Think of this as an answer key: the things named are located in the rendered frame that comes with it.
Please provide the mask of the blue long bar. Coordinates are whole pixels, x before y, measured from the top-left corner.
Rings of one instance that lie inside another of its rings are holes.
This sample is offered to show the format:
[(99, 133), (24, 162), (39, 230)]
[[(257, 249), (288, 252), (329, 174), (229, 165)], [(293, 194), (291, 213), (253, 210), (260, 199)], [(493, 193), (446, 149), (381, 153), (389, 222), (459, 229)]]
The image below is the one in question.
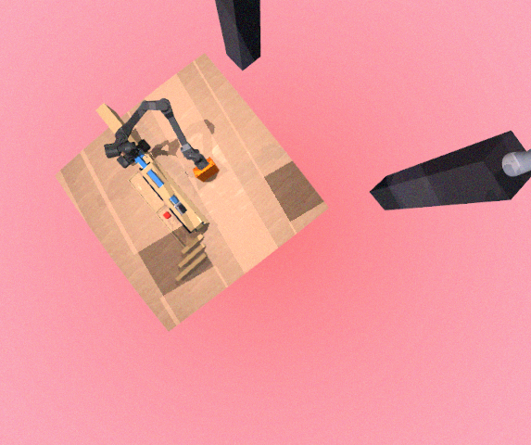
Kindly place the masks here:
[[(140, 151), (139, 151), (140, 152)], [(140, 155), (138, 157), (135, 158), (135, 162), (139, 163), (143, 168), (147, 166), (147, 164), (145, 163), (145, 161), (142, 159), (142, 157), (145, 156), (145, 154), (141, 154), (140, 152)]]

